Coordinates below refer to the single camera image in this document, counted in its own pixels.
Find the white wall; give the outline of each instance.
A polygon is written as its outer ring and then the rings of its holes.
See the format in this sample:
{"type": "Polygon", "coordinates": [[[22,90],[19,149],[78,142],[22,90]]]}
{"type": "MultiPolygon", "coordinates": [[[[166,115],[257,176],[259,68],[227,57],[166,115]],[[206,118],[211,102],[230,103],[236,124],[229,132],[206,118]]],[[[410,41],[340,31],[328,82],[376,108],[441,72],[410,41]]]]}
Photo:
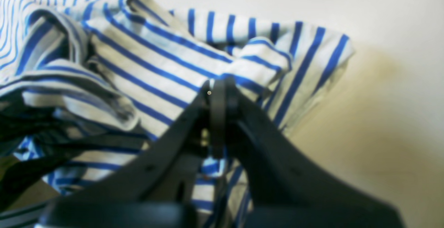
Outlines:
{"type": "Polygon", "coordinates": [[[293,140],[345,181],[401,209],[410,228],[444,225],[444,0],[157,0],[303,20],[357,50],[293,140]]]}

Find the blue and white striped fabric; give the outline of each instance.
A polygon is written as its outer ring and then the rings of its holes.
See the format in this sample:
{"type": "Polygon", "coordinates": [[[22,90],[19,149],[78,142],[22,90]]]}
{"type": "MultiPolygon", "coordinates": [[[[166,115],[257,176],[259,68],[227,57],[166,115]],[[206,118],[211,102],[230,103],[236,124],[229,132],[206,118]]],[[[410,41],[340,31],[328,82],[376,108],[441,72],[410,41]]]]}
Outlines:
{"type": "MultiPolygon", "coordinates": [[[[346,35],[301,21],[166,11],[153,0],[0,0],[0,6],[0,113],[65,121],[26,137],[19,145],[26,152],[16,156],[39,158],[71,141],[85,150],[44,177],[62,194],[147,149],[209,78],[234,76],[288,133],[353,52],[346,35]]],[[[209,159],[202,173],[212,175],[220,164],[209,159]]],[[[241,227],[252,208],[246,173],[235,162],[227,179],[229,209],[241,227]]],[[[205,227],[212,224],[213,184],[198,178],[193,193],[198,210],[210,216],[205,227]]]]}

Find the beige wall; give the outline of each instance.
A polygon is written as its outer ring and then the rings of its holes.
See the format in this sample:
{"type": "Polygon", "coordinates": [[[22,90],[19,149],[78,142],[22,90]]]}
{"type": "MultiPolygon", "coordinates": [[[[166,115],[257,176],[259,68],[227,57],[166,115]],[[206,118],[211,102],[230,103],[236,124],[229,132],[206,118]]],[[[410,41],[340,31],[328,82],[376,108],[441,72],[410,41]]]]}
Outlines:
{"type": "Polygon", "coordinates": [[[293,141],[345,181],[397,205],[410,228],[444,227],[444,0],[157,0],[303,20],[357,51],[293,141]]]}

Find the striped shirt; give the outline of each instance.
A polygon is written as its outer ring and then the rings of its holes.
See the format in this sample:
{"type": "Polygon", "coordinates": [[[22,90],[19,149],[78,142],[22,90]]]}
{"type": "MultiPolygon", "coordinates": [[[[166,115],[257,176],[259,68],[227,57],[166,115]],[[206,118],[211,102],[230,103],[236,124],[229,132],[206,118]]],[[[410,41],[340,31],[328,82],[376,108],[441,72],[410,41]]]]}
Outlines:
{"type": "MultiPolygon", "coordinates": [[[[77,141],[82,155],[44,180],[62,195],[118,170],[162,136],[209,78],[235,77],[284,134],[336,81],[353,53],[341,33],[207,10],[167,11],[154,0],[0,0],[0,113],[50,115],[57,130],[25,137],[21,160],[77,141]]],[[[13,153],[1,146],[3,155],[13,153]]],[[[205,160],[219,176],[225,160],[205,160]]],[[[246,172],[225,174],[241,227],[252,209],[246,172]]],[[[214,181],[193,202],[209,215],[214,181]]]]}

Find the black plastic object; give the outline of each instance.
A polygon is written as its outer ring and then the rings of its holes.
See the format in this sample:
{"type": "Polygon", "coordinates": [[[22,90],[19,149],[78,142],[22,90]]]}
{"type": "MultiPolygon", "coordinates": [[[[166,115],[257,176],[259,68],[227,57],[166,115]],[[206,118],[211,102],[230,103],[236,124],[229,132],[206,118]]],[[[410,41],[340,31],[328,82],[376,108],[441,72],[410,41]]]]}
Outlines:
{"type": "MultiPolygon", "coordinates": [[[[207,82],[151,149],[91,187],[53,201],[40,224],[194,228],[190,198],[198,168],[208,154],[220,157],[226,149],[247,171],[254,210],[246,228],[402,227],[395,208],[335,179],[295,149],[232,78],[209,90],[207,82]],[[201,146],[203,128],[210,131],[209,148],[201,146]]],[[[217,203],[226,205],[220,194],[217,203]]],[[[216,216],[223,211],[216,208],[216,216]]]]}

